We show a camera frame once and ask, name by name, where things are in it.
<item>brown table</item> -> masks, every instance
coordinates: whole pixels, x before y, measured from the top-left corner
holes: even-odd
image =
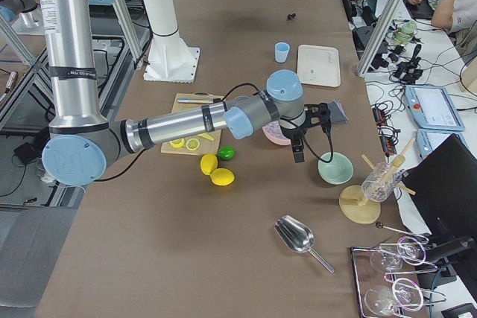
[[[360,158],[383,160],[358,58],[341,0],[174,0],[182,38],[200,46],[193,84],[152,83],[137,72],[119,118],[167,113],[177,92],[225,93],[241,82],[264,87],[279,69],[296,70],[301,44],[339,50],[341,86],[304,86],[308,103],[337,100],[349,124],[332,129],[335,150],[348,156],[360,184],[370,170]],[[296,13],[294,21],[287,21]],[[274,62],[274,44],[291,53]],[[241,89],[237,94],[250,93]],[[325,135],[309,142],[328,151]],[[338,206],[345,185],[329,185],[317,161],[294,164],[289,147],[258,132],[221,144],[237,155],[221,167],[236,181],[214,186],[199,169],[200,158],[143,155],[121,178],[88,187],[36,317],[357,317],[349,247],[373,246],[389,236],[374,225],[346,219]],[[132,157],[112,166],[109,177]],[[291,252],[274,231],[284,214],[315,233],[315,247],[335,268],[330,275],[310,255]],[[380,217],[399,226],[388,200]]]

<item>scoop handle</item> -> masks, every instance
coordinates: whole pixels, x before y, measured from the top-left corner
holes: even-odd
[[[333,266],[329,264],[327,260],[321,257],[321,255],[318,252],[316,252],[314,249],[310,249],[308,252],[310,252],[312,256],[316,258],[316,260],[320,262],[323,265],[323,267],[325,267],[330,273],[335,273],[335,269],[333,268]]]

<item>label on robot arm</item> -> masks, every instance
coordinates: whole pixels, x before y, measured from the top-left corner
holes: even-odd
[[[42,0],[40,5],[42,7],[45,34],[58,34],[60,32],[60,22],[58,20],[57,0]]]

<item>green bowl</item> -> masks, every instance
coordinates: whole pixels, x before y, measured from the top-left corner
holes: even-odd
[[[321,156],[324,160],[329,160],[331,153]],[[333,160],[330,163],[318,162],[318,173],[325,182],[339,185],[344,184],[353,176],[353,164],[341,153],[333,153]]]

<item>wooden cutting board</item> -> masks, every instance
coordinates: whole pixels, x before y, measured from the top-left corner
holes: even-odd
[[[220,95],[193,95],[190,93],[177,93],[176,98],[174,99],[174,105],[172,106],[171,113],[182,112],[188,109],[194,109],[194,108],[202,106],[202,104],[179,104],[177,102],[178,98],[201,99],[201,98],[221,98],[221,97],[222,96]],[[190,136],[190,137],[184,138],[185,141],[189,140],[190,138],[198,139],[200,142],[200,147],[197,150],[188,150],[185,145],[181,148],[173,148],[167,141],[165,143],[162,143],[161,153],[186,154],[190,156],[203,156],[204,154],[207,154],[207,153],[216,154],[219,148],[220,141],[221,141],[221,130],[216,130],[215,132],[211,132],[207,134],[209,134],[212,138],[214,138],[214,140],[210,141],[209,139],[205,139],[200,136]]]

